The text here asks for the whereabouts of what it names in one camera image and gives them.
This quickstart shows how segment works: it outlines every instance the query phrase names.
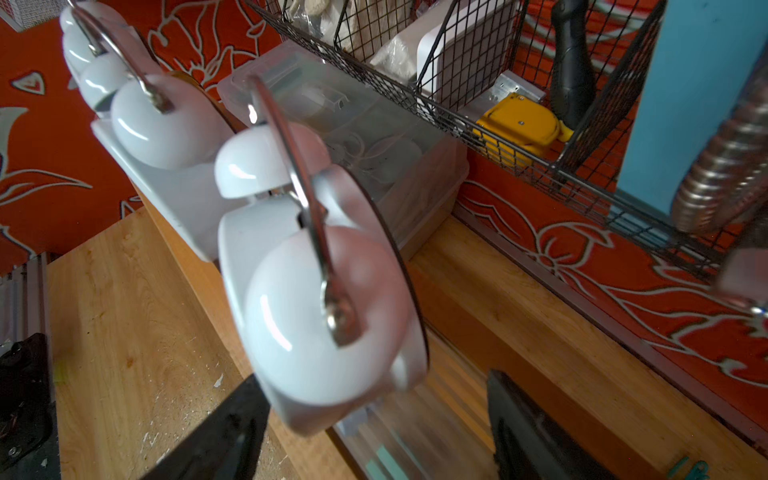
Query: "yellow electrical box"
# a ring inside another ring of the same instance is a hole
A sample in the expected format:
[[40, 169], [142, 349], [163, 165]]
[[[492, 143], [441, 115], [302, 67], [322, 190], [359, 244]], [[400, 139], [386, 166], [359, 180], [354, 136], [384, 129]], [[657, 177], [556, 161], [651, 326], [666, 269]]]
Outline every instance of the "yellow electrical box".
[[[520, 94], [510, 94], [496, 104], [478, 120], [478, 125], [485, 127], [499, 137], [504, 138], [538, 157], [543, 157], [555, 139], [568, 141], [573, 131], [563, 125], [546, 107]], [[475, 131], [483, 136], [488, 152], [509, 166], [526, 167], [533, 159], [520, 154], [496, 139]]]

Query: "clear plastic storage box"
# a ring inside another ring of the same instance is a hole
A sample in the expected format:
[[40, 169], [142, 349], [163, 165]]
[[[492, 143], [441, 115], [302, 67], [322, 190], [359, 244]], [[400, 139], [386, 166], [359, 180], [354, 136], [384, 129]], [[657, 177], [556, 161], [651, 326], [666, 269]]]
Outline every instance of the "clear plastic storage box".
[[466, 146], [290, 41], [219, 82], [224, 106], [244, 124], [245, 80], [254, 74], [289, 120], [323, 138], [410, 257], [450, 213], [469, 170]]

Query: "plastic bag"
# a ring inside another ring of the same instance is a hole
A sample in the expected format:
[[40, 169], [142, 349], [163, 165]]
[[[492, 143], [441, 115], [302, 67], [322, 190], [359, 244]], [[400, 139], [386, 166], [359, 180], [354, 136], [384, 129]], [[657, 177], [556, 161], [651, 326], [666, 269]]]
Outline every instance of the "plastic bag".
[[344, 0], [289, 0], [285, 6], [291, 23], [333, 45], [339, 28], [341, 48], [358, 60], [371, 58], [409, 20], [412, 0], [349, 0], [339, 26]]
[[450, 7], [451, 2], [449, 0], [436, 2], [418, 20], [382, 46], [373, 55], [370, 64], [376, 70], [402, 84], [414, 81], [418, 74], [416, 55], [419, 50], [419, 42], [434, 27], [439, 27], [442, 24]]

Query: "metal rack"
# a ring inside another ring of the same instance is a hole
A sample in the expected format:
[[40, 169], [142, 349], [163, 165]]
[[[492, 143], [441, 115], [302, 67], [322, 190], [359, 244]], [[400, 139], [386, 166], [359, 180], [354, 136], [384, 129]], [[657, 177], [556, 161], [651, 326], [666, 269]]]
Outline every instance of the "metal rack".
[[[392, 80], [366, 62], [387, 39], [410, 24], [420, 0], [344, 0], [332, 45], [290, 21], [286, 14], [289, 0], [261, 1], [266, 3], [246, 3], [283, 37], [460, 138], [558, 202], [694, 276], [707, 279], [720, 268], [738, 234], [736, 229], [727, 227], [705, 237], [681, 233], [614, 194], [637, 110], [636, 98], [644, 84], [666, 0], [635, 0], [631, 8], [617, 5], [617, 0], [591, 0], [587, 34], [592, 40], [590, 58], [597, 68], [598, 97], [574, 130], [572, 140], [567, 144], [555, 141], [543, 157], [480, 127], [459, 109], [490, 88], [506, 70], [547, 91], [554, 30], [546, 8], [554, 4], [552, 0], [541, 0], [540, 5], [531, 5], [529, 0], [473, 3], [478, 10], [495, 12], [495, 17], [466, 34], [472, 39], [468, 46], [452, 51], [446, 48], [446, 39], [454, 38], [456, 30], [466, 25], [466, 17], [477, 15], [477, 11], [462, 8], [466, 2], [443, 0], [452, 3], [432, 47], [434, 53], [442, 46], [442, 64], [436, 68], [430, 55], [431, 61], [408, 84]], [[644, 13], [641, 3], [655, 6]], [[389, 10], [379, 12], [381, 5]], [[363, 22], [375, 24], [376, 31], [353, 35], [355, 24]], [[439, 87], [431, 88], [437, 75]]]

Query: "metal grate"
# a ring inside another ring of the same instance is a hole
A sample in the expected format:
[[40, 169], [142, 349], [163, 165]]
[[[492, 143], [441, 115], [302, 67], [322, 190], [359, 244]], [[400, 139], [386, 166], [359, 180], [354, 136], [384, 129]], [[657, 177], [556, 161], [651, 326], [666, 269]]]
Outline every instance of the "metal grate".
[[[554, 57], [554, 30], [549, 22], [552, 0], [537, 5], [528, 0], [480, 0], [473, 3], [472, 9], [464, 8], [469, 2], [443, 0], [452, 3], [432, 47], [432, 53], [439, 51], [442, 58], [427, 62], [408, 84], [392, 80], [365, 63], [372, 55], [367, 45], [377, 44], [350, 35], [352, 24], [341, 28], [354, 15], [361, 21], [364, 9], [356, 11], [356, 1], [362, 4], [365, 0], [345, 1], [333, 46], [292, 25], [278, 3], [284, 0], [261, 1], [266, 4], [252, 0], [246, 3], [284, 38], [460, 138], [510, 174], [699, 278], [717, 272], [738, 234], [738, 226], [732, 226], [705, 237], [687, 235], [613, 194], [637, 110], [635, 97], [642, 89], [644, 69], [650, 62], [666, 0], [636, 0], [631, 7], [620, 6], [622, 0], [591, 2], [587, 30], [598, 99], [577, 128], [581, 136], [574, 135], [575, 140], [565, 150], [564, 144], [555, 141], [543, 157], [522, 150], [457, 112], [507, 69], [548, 89]], [[418, 6], [402, 0], [379, 0], [377, 5], [379, 10], [367, 15], [377, 20], [379, 31], [385, 32], [387, 38], [413, 21], [414, 7]], [[397, 15], [382, 16], [381, 5], [397, 5], [410, 15], [405, 20]], [[473, 15], [483, 21], [475, 21], [470, 31], [467, 19]], [[458, 33], [464, 34], [463, 41], [452, 40]], [[548, 101], [545, 99], [543, 104], [548, 106]]]
[[58, 17], [67, 0], [0, 0], [0, 18], [24, 31]]

